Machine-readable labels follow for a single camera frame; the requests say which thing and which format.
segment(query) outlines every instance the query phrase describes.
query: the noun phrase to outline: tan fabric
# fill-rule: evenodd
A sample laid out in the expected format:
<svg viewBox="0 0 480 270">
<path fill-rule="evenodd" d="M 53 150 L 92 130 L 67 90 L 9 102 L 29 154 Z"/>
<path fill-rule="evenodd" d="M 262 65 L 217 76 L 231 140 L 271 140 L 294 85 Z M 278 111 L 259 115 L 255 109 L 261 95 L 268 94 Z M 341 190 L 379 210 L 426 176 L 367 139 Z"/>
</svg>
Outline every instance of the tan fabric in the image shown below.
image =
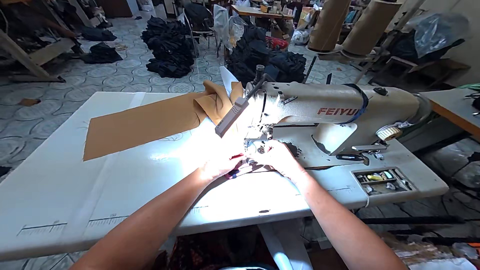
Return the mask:
<svg viewBox="0 0 480 270">
<path fill-rule="evenodd" d="M 243 95 L 232 83 L 231 97 Z M 205 117 L 218 124 L 232 103 L 223 86 L 204 81 L 205 92 L 175 98 L 95 117 L 90 120 L 84 161 L 159 140 L 200 125 Z"/>
<path fill-rule="evenodd" d="M 196 98 L 193 102 L 197 103 L 216 125 L 232 108 L 232 103 L 225 87 L 211 81 L 204 81 L 204 86 L 207 96 Z"/>
</svg>

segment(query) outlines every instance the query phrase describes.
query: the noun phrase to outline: forearm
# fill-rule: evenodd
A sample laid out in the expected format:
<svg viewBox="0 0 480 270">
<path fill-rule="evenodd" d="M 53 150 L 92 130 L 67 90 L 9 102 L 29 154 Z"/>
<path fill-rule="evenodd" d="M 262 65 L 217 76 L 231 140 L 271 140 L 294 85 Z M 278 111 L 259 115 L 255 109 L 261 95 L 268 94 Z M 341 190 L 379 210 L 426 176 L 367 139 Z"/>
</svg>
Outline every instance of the forearm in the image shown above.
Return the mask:
<svg viewBox="0 0 480 270">
<path fill-rule="evenodd" d="M 350 270 L 405 270 L 398 256 L 380 237 L 341 205 L 306 172 L 296 185 Z"/>
<path fill-rule="evenodd" d="M 141 269 L 210 181 L 195 170 L 116 226 L 71 269 Z"/>
</svg>

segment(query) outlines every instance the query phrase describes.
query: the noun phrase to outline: black fabric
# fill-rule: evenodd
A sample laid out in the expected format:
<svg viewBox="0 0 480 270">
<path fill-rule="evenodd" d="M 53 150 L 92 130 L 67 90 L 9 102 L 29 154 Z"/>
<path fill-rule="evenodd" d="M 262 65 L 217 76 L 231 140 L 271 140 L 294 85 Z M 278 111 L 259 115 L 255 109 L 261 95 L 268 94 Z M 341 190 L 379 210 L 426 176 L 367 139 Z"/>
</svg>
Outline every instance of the black fabric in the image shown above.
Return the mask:
<svg viewBox="0 0 480 270">
<path fill-rule="evenodd" d="M 0 166 L 0 176 L 6 175 L 12 168 Z"/>
<path fill-rule="evenodd" d="M 81 29 L 82 36 L 86 40 L 90 41 L 113 41 L 117 39 L 110 30 L 93 28 L 93 27 L 82 27 Z"/>
<path fill-rule="evenodd" d="M 115 48 L 111 48 L 107 44 L 100 42 L 90 48 L 90 53 L 84 54 L 82 60 L 87 64 L 104 64 L 114 63 L 122 60 Z"/>
<path fill-rule="evenodd" d="M 208 21 L 209 17 L 211 16 L 207 8 L 201 4 L 189 3 L 186 4 L 184 8 L 185 14 L 190 22 L 198 27 L 204 25 L 204 22 Z"/>
<path fill-rule="evenodd" d="M 193 65 L 193 44 L 188 27 L 179 21 L 165 22 L 151 17 L 147 29 L 142 32 L 142 40 L 153 51 L 147 69 L 162 77 L 182 78 L 190 73 Z"/>
<path fill-rule="evenodd" d="M 227 69 L 244 87 L 255 78 L 258 64 L 266 66 L 265 72 L 279 83 L 301 83 L 305 77 L 305 62 L 302 54 L 268 48 L 265 30 L 250 23 L 233 48 Z"/>
<path fill-rule="evenodd" d="M 472 102 L 472 106 L 477 110 L 480 110 L 480 98 L 476 98 Z"/>
<path fill-rule="evenodd" d="M 415 64 L 425 64 L 439 60 L 448 52 L 448 50 L 464 42 L 464 39 L 459 39 L 450 46 L 427 53 L 419 58 L 417 49 L 415 48 L 415 30 L 412 30 L 409 33 L 403 34 L 394 44 L 392 44 L 389 51 L 391 52 L 390 56 L 397 56 Z"/>
</svg>

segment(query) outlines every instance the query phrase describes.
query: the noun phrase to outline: small parts tray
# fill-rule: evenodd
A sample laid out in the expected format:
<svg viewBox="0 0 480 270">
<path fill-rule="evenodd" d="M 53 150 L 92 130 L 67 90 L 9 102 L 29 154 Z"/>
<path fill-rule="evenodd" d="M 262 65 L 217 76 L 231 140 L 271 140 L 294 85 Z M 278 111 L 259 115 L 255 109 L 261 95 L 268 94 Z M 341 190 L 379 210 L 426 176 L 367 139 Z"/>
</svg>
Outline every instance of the small parts tray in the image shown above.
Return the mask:
<svg viewBox="0 0 480 270">
<path fill-rule="evenodd" d="M 410 181 L 396 167 L 352 173 L 369 196 L 414 189 Z"/>
</svg>

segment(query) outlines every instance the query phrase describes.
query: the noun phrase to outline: cardboard tube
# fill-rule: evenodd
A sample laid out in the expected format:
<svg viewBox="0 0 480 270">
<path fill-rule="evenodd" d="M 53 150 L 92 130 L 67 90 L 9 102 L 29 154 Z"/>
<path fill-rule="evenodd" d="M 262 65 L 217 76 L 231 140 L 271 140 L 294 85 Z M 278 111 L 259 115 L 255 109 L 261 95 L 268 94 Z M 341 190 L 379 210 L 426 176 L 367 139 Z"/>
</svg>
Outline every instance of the cardboard tube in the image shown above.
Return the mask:
<svg viewBox="0 0 480 270">
<path fill-rule="evenodd" d="M 343 50 L 357 55 L 370 54 L 402 4 L 372 0 L 343 42 Z"/>
<path fill-rule="evenodd" d="M 335 48 L 349 6 L 350 0 L 325 0 L 310 34 L 308 49 L 328 52 Z"/>
</svg>

